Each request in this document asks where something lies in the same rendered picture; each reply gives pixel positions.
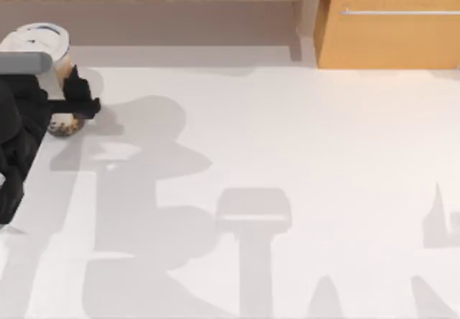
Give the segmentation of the wooden cupboard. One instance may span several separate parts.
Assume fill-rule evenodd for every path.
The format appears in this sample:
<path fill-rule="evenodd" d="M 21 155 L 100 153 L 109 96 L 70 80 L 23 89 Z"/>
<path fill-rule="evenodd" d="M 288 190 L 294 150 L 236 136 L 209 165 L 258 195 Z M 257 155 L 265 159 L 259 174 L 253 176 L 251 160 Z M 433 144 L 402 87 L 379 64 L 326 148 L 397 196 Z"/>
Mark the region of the wooden cupboard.
<path fill-rule="evenodd" d="M 460 68 L 460 16 L 349 16 L 344 9 L 458 11 L 460 0 L 320 0 L 313 37 L 319 68 Z"/>

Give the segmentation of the milk tea cup white lid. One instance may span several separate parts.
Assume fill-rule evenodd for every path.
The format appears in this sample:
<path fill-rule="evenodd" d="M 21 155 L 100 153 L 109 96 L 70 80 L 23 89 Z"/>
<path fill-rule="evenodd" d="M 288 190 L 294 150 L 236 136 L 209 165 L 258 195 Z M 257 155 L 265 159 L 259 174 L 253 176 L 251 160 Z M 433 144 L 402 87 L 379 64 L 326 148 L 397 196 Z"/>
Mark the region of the milk tea cup white lid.
<path fill-rule="evenodd" d="M 69 32 L 56 24 L 36 22 L 18 27 L 0 41 L 0 52 L 45 52 L 53 67 L 47 73 L 33 75 L 52 99 L 62 98 L 60 88 L 71 72 Z"/>

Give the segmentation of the pale grey rounded box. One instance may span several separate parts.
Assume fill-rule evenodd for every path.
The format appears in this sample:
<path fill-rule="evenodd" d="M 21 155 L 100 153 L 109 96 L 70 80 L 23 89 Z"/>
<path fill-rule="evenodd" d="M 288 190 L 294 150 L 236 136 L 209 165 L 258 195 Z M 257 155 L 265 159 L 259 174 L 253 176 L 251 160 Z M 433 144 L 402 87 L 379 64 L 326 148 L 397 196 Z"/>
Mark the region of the pale grey rounded box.
<path fill-rule="evenodd" d="M 0 75 L 41 75 L 52 67 L 45 52 L 0 52 Z"/>

